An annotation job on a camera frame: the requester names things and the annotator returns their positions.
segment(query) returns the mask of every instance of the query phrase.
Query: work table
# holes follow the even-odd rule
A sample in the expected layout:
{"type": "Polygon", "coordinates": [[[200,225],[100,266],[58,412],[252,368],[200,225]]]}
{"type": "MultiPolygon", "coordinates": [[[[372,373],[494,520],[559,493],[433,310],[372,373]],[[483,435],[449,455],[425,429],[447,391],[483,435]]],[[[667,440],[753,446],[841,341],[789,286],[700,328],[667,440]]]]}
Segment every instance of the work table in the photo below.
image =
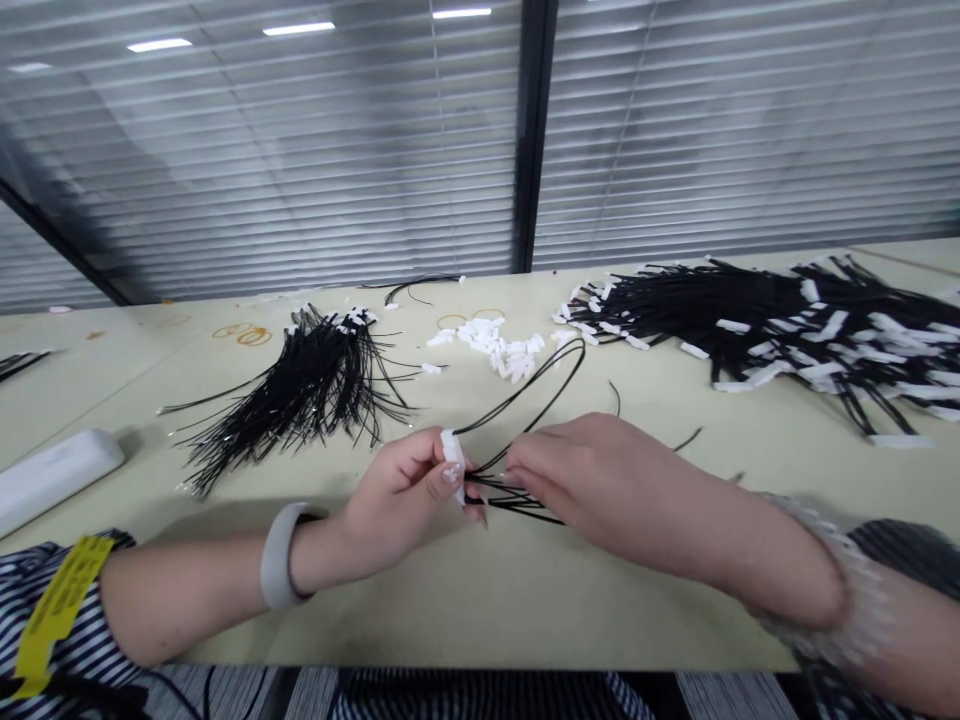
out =
{"type": "MultiPolygon", "coordinates": [[[[936,246],[899,245],[888,248],[887,257],[856,251],[855,256],[892,285],[937,294],[958,284],[952,273],[905,264],[892,252],[909,256],[916,248],[929,259],[937,257],[936,246]]],[[[817,254],[729,259],[777,269],[817,254]]],[[[300,499],[342,507],[372,457],[367,437],[355,448],[341,433],[326,447],[316,442],[296,454],[275,452],[258,466],[222,477],[200,504],[178,487],[191,469],[184,467],[187,451],[172,446],[190,433],[169,434],[224,403],[162,417],[156,410],[213,395],[262,372],[280,351],[289,313],[310,301],[323,312],[366,305],[380,317],[375,332],[402,331],[384,338],[396,345],[387,357],[449,365],[441,375],[423,375],[398,388],[411,406],[422,408],[411,421],[414,428],[466,425],[516,386],[464,343],[428,347],[437,321],[500,310],[506,317],[501,335],[508,341],[535,332],[548,338],[539,364],[555,346],[549,340],[556,329],[550,316],[570,289],[586,279],[602,281],[605,271],[617,269],[425,285],[414,293],[432,305],[401,294],[401,307],[393,311],[383,310],[385,290],[328,288],[279,298],[0,318],[0,356],[63,349],[0,387],[0,469],[94,427],[118,436],[128,456],[114,473],[0,541],[0,552],[47,540],[70,544],[82,533],[108,527],[128,530],[140,542],[265,527],[279,507],[300,499]],[[243,323],[265,328],[272,338],[249,347],[236,336],[214,337],[221,328],[243,323]]],[[[495,454],[556,392],[571,366],[564,362],[550,370],[495,423],[464,436],[465,449],[477,459],[495,454]]],[[[541,424],[613,412],[616,399],[608,381],[620,392],[621,416],[667,444],[679,444],[702,426],[683,455],[720,477],[745,473],[745,487],[793,495],[843,527],[896,517],[960,539],[960,435],[950,423],[906,408],[910,422],[935,447],[875,448],[858,436],[834,399],[787,380],[749,394],[716,392],[709,364],[679,352],[671,341],[648,352],[625,343],[588,347],[579,374],[541,424]]],[[[384,428],[385,439],[411,431],[393,422],[384,428]]],[[[489,524],[484,530],[467,523],[451,503],[424,546],[397,568],[245,623],[198,646],[188,659],[622,670],[795,667],[789,653],[736,602],[713,590],[634,567],[564,527],[496,509],[489,512],[489,524]]]]}

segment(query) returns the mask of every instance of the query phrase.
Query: ceiling light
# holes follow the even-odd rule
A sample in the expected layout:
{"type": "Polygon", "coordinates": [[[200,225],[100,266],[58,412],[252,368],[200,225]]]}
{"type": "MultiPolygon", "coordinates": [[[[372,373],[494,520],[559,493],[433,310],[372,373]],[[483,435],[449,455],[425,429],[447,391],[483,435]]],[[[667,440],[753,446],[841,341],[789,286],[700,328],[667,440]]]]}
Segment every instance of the ceiling light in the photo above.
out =
{"type": "Polygon", "coordinates": [[[189,45],[193,45],[189,40],[170,38],[169,40],[151,40],[146,43],[127,45],[127,50],[133,50],[134,52],[151,52],[153,50],[166,50],[167,48],[187,47],[189,45]]]}
{"type": "Polygon", "coordinates": [[[480,17],[493,12],[490,8],[467,8],[466,10],[439,10],[433,14],[434,20],[446,20],[453,17],[480,17]]]}
{"type": "Polygon", "coordinates": [[[11,70],[15,73],[20,73],[22,75],[28,72],[50,70],[52,67],[53,65],[47,65],[46,63],[23,63],[22,65],[11,65],[8,70],[11,70]]]}
{"type": "Polygon", "coordinates": [[[320,32],[321,30],[334,30],[336,26],[333,23],[307,23],[306,25],[284,25],[278,28],[264,28],[263,34],[270,35],[299,35],[305,32],[320,32]]]}

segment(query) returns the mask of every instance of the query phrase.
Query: left hand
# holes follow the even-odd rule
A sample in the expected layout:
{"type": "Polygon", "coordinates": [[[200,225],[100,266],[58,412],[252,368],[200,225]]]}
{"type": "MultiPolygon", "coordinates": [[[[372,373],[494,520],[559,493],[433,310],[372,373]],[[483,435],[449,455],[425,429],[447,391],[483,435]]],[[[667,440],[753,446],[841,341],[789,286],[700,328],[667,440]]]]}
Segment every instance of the left hand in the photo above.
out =
{"type": "MultiPolygon", "coordinates": [[[[439,427],[429,428],[386,443],[343,512],[319,523],[325,537],[317,547],[326,557],[317,560],[327,566],[322,585],[387,570],[420,544],[434,515],[463,484],[465,468],[446,462],[440,432],[439,427]]],[[[473,469],[469,460],[467,464],[466,469],[473,469]]],[[[468,483],[470,495],[476,497],[477,491],[468,483]]],[[[465,510],[480,520],[482,508],[465,510]]]]}

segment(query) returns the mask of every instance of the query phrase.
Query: right hand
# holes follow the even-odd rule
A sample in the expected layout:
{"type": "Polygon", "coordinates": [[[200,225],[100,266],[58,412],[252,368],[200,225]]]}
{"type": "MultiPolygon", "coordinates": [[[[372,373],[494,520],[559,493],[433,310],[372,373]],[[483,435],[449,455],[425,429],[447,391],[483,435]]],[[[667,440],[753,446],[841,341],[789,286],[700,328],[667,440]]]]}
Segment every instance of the right hand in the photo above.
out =
{"type": "Polygon", "coordinates": [[[717,546],[730,539],[718,532],[727,534],[731,513],[749,516],[752,507],[750,493],[613,415],[521,435],[506,470],[508,484],[524,487],[594,545],[710,584],[722,572],[717,546]]]}

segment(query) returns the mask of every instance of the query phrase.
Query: painted fingernail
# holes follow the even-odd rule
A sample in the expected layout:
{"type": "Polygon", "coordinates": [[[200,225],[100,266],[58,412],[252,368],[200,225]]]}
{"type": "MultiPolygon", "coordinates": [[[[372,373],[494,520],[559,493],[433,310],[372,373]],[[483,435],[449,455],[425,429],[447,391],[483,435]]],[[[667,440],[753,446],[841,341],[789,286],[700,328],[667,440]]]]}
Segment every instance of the painted fingernail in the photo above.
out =
{"type": "Polygon", "coordinates": [[[523,484],[523,478],[520,477],[519,475],[516,475],[510,472],[509,470],[507,470],[506,472],[500,473],[500,477],[503,479],[503,482],[505,485],[509,485],[511,487],[518,487],[523,490],[526,489],[526,486],[523,484]]]}
{"type": "Polygon", "coordinates": [[[460,480],[460,475],[463,473],[463,465],[460,463],[454,463],[446,470],[443,471],[443,481],[453,485],[455,482],[460,480]]]}

